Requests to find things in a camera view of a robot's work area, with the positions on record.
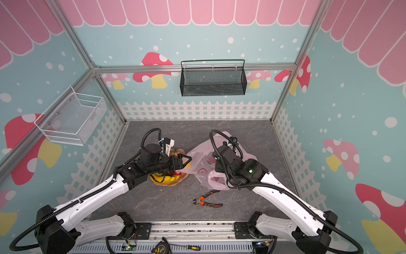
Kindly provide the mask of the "black tape measure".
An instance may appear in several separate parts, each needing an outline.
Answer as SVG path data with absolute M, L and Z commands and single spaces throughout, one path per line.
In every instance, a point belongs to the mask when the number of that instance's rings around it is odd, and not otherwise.
M 172 254 L 171 247 L 165 237 L 151 250 L 152 254 Z

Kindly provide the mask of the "pink plastic bag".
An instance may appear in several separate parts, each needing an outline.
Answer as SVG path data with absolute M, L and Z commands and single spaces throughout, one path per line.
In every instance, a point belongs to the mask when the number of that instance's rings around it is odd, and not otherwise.
M 231 167 L 226 170 L 226 173 L 215 171 L 216 160 L 213 152 L 219 153 L 217 148 L 223 144 L 223 141 L 233 144 L 233 150 L 243 160 L 243 166 L 234 170 L 233 173 Z M 182 172 L 194 175 L 203 186 L 216 191 L 227 191 L 237 186 L 255 183 L 263 176 L 262 166 L 256 157 L 241 148 L 238 138 L 229 136 L 228 132 L 211 130 L 209 140 L 192 149 L 187 155 L 192 157 L 191 171 Z

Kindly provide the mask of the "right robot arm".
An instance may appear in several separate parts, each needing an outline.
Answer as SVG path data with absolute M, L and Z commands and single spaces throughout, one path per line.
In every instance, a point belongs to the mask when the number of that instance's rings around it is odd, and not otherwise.
M 244 160 L 238 142 L 226 134 L 210 130 L 209 138 L 214 148 L 216 170 L 225 174 L 227 187 L 249 189 L 288 216 L 287 220 L 281 220 L 255 213 L 250 219 L 255 231 L 289 239 L 306 254 L 341 254 L 342 250 L 330 246 L 334 232 L 356 247 L 356 254 L 364 252 L 356 240 L 336 227 L 338 217 L 334 212 L 323 212 L 303 201 L 257 160 Z

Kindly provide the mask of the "yellow black screwdriver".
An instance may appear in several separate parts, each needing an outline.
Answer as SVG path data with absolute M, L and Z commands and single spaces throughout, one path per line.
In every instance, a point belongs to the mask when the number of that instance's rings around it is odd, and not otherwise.
M 178 245 L 178 244 L 174 244 L 174 246 L 182 247 L 182 248 L 185 248 L 187 250 L 194 250 L 194 251 L 200 251 L 201 250 L 201 248 L 199 246 Z

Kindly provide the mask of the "black mesh wall basket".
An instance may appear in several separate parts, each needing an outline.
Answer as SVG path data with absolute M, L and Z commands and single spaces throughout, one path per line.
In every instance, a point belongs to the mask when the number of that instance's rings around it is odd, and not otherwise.
M 182 96 L 245 95 L 244 59 L 187 60 L 180 65 Z

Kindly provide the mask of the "yellow banana bunch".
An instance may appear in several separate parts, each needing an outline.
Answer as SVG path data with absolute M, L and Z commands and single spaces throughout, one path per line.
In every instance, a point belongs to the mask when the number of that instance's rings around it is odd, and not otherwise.
M 167 176 L 164 174 L 153 174 L 150 176 L 150 179 L 155 185 L 174 186 L 179 183 L 180 175 Z

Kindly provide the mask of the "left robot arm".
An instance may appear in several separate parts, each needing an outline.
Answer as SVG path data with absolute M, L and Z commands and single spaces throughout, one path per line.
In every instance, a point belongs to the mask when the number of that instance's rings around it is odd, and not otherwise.
M 85 222 L 84 219 L 104 204 L 134 189 L 155 174 L 184 169 L 192 157 L 171 154 L 174 140 L 158 137 L 156 144 L 145 144 L 139 151 L 117 166 L 111 177 L 83 195 L 52 208 L 37 212 L 36 223 L 18 235 L 9 245 L 11 251 L 40 248 L 44 254 L 66 254 L 75 246 L 99 238 L 121 237 L 125 240 L 138 233 L 136 223 L 126 212 Z

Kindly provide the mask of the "pink fruit plate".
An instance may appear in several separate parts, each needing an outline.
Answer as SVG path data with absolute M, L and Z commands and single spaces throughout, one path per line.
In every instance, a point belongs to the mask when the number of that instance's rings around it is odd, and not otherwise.
M 160 186 L 175 186 L 182 182 L 184 179 L 186 179 L 189 176 L 187 173 L 179 172 L 179 171 L 174 171 L 174 172 L 169 172 L 166 171 L 164 173 L 158 173 L 158 174 L 153 174 L 150 176 L 150 180 L 155 184 L 155 185 L 160 185 Z

